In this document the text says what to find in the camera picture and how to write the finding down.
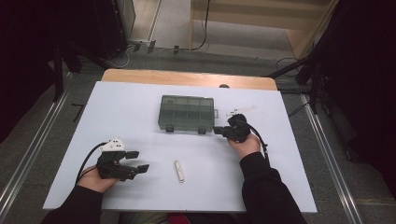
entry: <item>gray plastic organizer box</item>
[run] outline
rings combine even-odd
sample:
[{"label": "gray plastic organizer box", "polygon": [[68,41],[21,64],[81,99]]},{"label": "gray plastic organizer box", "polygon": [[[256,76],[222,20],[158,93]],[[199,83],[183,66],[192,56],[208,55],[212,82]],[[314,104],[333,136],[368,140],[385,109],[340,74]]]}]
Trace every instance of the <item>gray plastic organizer box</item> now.
[{"label": "gray plastic organizer box", "polygon": [[215,124],[213,98],[163,95],[158,124],[161,130],[212,132]]}]

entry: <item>cable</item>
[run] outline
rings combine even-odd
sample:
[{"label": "cable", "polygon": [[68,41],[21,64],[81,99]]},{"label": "cable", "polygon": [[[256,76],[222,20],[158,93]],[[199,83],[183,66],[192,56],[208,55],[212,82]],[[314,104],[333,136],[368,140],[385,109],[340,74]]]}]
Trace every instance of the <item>cable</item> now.
[{"label": "cable", "polygon": [[195,49],[169,49],[169,50],[195,51],[195,50],[200,49],[204,45],[204,43],[206,42],[206,37],[207,37],[207,17],[209,15],[209,5],[210,5],[210,0],[207,0],[206,16],[205,16],[205,37],[204,37],[204,40],[202,41],[201,45]]},{"label": "cable", "polygon": [[291,111],[291,112],[288,114],[288,117],[290,118],[291,116],[297,114],[297,112],[299,112],[301,109],[303,109],[303,108],[304,108],[306,105],[308,105],[308,104],[309,104],[309,102],[308,102],[308,103],[305,103],[305,104],[303,104],[303,105],[300,105],[299,107],[295,108],[293,111]]},{"label": "cable", "polygon": [[[279,68],[278,68],[279,63],[282,62],[283,60],[286,60],[286,59],[293,59],[293,60],[296,61],[296,63],[299,62],[296,58],[282,58],[282,59],[279,59],[279,60],[277,60],[277,62],[276,62],[276,64],[275,64],[276,71],[279,71]],[[285,75],[285,76],[287,76],[287,77],[294,77],[294,76],[296,76],[296,75],[297,75],[297,74],[294,74],[294,75]]]},{"label": "cable", "polygon": [[264,141],[262,140],[262,136],[259,134],[259,132],[257,132],[257,130],[255,128],[253,128],[253,126],[251,126],[250,124],[248,124],[242,120],[236,119],[235,121],[238,123],[247,125],[249,127],[249,129],[251,131],[253,131],[253,133],[256,134],[257,137],[259,137],[259,140],[262,143],[262,150],[264,152],[265,160],[267,161],[268,165],[270,165],[270,159],[268,157],[268,150],[267,150],[268,145],[264,143]]},{"label": "cable", "polygon": [[92,153],[93,153],[97,148],[99,148],[99,147],[101,147],[101,146],[104,146],[105,144],[107,144],[107,143],[101,143],[101,144],[97,145],[96,147],[94,147],[93,149],[91,149],[90,153],[88,153],[87,157],[85,158],[84,162],[81,164],[81,167],[79,168],[78,175],[77,175],[77,178],[76,178],[76,184],[78,183],[78,181],[79,181],[85,174],[87,174],[89,171],[91,171],[91,170],[93,170],[93,169],[96,168],[96,166],[95,166],[95,167],[91,168],[90,170],[88,170],[87,172],[85,172],[84,174],[81,174],[81,173],[82,173],[82,170],[84,169],[85,164],[87,163],[87,161],[88,161],[88,159],[90,158],[90,156],[92,155]]},{"label": "cable", "polygon": [[114,67],[116,67],[116,68],[123,68],[123,67],[125,67],[126,65],[128,65],[128,63],[129,63],[129,55],[128,55],[128,51],[130,50],[130,49],[133,49],[134,48],[134,45],[133,46],[131,46],[131,47],[129,47],[126,51],[125,51],[125,54],[126,54],[126,58],[127,58],[127,62],[126,62],[126,64],[124,64],[124,65],[121,65],[121,66],[116,66],[114,63],[112,63],[111,61],[106,61],[107,63],[109,63],[109,64],[111,64],[111,65],[113,65]]},{"label": "cable", "polygon": [[302,91],[300,89],[277,89],[281,94],[309,94],[310,91]]}]

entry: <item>person's hand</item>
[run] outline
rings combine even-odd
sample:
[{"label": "person's hand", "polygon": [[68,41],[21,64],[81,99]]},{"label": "person's hand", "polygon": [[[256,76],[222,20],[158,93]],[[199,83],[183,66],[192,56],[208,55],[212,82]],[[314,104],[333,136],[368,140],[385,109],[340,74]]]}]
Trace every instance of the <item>person's hand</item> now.
[{"label": "person's hand", "polygon": [[78,181],[77,185],[86,189],[105,193],[106,190],[113,187],[118,181],[119,179],[116,178],[102,179],[99,176],[98,169],[91,166],[82,172],[81,179]]},{"label": "person's hand", "polygon": [[252,133],[247,136],[247,139],[243,143],[237,143],[231,139],[227,139],[227,141],[230,147],[236,150],[241,160],[248,154],[258,152],[261,149],[259,138]]}]

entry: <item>black cable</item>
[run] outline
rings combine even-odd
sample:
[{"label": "black cable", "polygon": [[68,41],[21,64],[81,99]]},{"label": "black cable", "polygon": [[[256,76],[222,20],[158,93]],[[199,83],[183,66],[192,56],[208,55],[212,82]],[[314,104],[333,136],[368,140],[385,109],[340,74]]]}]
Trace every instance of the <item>black cable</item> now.
[{"label": "black cable", "polygon": [[277,77],[284,75],[285,73],[288,73],[291,70],[294,70],[294,69],[300,67],[301,65],[308,63],[309,61],[310,61],[310,56],[308,55],[308,56],[302,58],[301,60],[299,60],[295,63],[289,64],[288,66],[280,69],[279,71],[274,72],[273,74],[262,75],[261,77],[277,78]]},{"label": "black cable", "polygon": [[242,120],[237,119],[236,122],[247,125],[249,127],[249,129],[251,131],[253,131],[253,133],[256,134],[257,137],[259,137],[259,140],[262,143],[262,150],[264,152],[265,160],[267,161],[268,165],[270,165],[270,159],[268,157],[268,150],[267,150],[268,145],[264,143],[264,141],[262,140],[262,136],[259,134],[259,132],[257,132],[257,130],[255,128],[253,128],[253,126],[251,126],[250,124],[248,124]]},{"label": "black cable", "polygon": [[281,94],[309,94],[310,91],[302,91],[300,89],[278,89]]},{"label": "black cable", "polygon": [[308,103],[305,103],[305,104],[303,104],[303,105],[300,105],[299,107],[295,108],[293,111],[291,111],[291,112],[288,114],[288,117],[290,118],[291,116],[297,114],[297,112],[299,112],[301,109],[303,109],[303,108],[304,108],[306,105],[308,105],[308,104],[309,104],[309,102],[308,102]]},{"label": "black cable", "polygon": [[205,16],[205,37],[204,37],[204,40],[202,41],[201,45],[195,49],[170,49],[170,50],[194,51],[194,50],[200,49],[204,45],[204,43],[206,42],[206,37],[207,37],[207,17],[209,16],[209,5],[210,5],[210,0],[207,0],[207,8],[206,8],[206,16]]},{"label": "black cable", "polygon": [[[297,64],[298,64],[298,62],[299,62],[296,58],[282,58],[282,59],[279,59],[279,60],[277,60],[277,62],[276,62],[276,64],[275,64],[276,71],[279,71],[278,64],[279,64],[280,62],[282,62],[283,60],[286,60],[286,59],[293,59],[293,60],[296,61],[295,63],[297,63]],[[297,74],[285,75],[285,76],[287,76],[287,77],[295,77],[295,76],[297,76]]]},{"label": "black cable", "polygon": [[85,172],[83,175],[81,175],[82,170],[84,169],[84,166],[85,166],[85,164],[87,163],[87,161],[88,161],[88,159],[90,158],[90,156],[92,155],[92,153],[93,153],[97,148],[99,148],[99,147],[101,147],[101,146],[104,146],[105,144],[107,144],[107,143],[101,143],[101,144],[97,145],[96,147],[94,147],[93,149],[91,149],[90,153],[88,153],[87,157],[85,158],[84,162],[81,164],[81,167],[79,168],[78,175],[77,175],[77,178],[76,178],[76,184],[78,183],[78,181],[79,181],[85,174],[87,174],[89,171],[91,171],[91,170],[93,170],[94,168],[96,168],[96,166],[95,166],[95,167],[91,168],[90,170],[88,170],[87,172]]}]

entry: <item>person's right hand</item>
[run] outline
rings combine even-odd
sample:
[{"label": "person's right hand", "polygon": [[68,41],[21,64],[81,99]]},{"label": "person's right hand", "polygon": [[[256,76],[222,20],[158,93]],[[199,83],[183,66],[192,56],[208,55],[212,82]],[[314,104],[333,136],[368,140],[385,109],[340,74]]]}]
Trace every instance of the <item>person's right hand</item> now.
[{"label": "person's right hand", "polygon": [[261,149],[259,138],[252,133],[247,136],[247,139],[243,143],[237,143],[231,139],[227,139],[227,141],[230,147],[236,150],[241,160],[248,154],[258,152]]}]

